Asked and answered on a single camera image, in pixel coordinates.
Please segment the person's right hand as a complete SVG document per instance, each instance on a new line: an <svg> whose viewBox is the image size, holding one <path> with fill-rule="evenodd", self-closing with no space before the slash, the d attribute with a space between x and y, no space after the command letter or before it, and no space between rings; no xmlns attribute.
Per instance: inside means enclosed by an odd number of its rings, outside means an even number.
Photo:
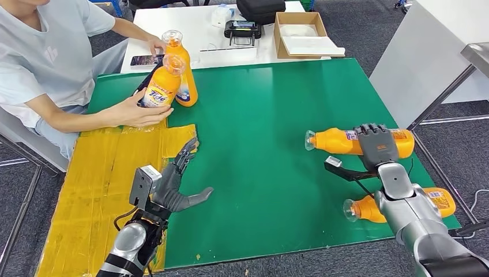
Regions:
<svg viewBox="0 0 489 277"><path fill-rule="evenodd" d="M157 124L172 114L174 109L168 105L140 107L138 103L145 93L146 88L136 91L133 96L99 112L104 125L106 127L125 125L139 128Z"/></svg>

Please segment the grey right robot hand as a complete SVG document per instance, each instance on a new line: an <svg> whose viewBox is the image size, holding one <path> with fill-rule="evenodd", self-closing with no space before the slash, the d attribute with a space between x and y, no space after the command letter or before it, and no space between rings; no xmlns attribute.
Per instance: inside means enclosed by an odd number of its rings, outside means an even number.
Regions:
<svg viewBox="0 0 489 277"><path fill-rule="evenodd" d="M360 160L368 171L375 172L378 166L399 160L394 137L384 124L364 123L353 131L362 150Z"/></svg>

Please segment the person's left hand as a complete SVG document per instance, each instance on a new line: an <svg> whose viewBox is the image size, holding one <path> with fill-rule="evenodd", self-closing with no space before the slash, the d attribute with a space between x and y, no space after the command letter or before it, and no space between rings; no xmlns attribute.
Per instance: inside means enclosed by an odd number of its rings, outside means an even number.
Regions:
<svg viewBox="0 0 489 277"><path fill-rule="evenodd" d="M149 35L146 38L146 44L147 44L152 56L157 55L158 49L164 51L165 47L166 47L165 43L161 39L159 39L158 37L156 37L154 35Z"/></svg>

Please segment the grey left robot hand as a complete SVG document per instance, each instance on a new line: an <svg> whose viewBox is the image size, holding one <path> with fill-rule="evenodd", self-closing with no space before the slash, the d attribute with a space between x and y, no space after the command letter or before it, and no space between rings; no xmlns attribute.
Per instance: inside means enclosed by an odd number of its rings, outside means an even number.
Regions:
<svg viewBox="0 0 489 277"><path fill-rule="evenodd" d="M180 212L203 203L213 193L212 187L207 187L199 194L194 195L184 195L179 191L182 175L194 157L191 152L196 147L197 138L193 137L163 170L161 183L153 194L152 201L170 212Z"/></svg>

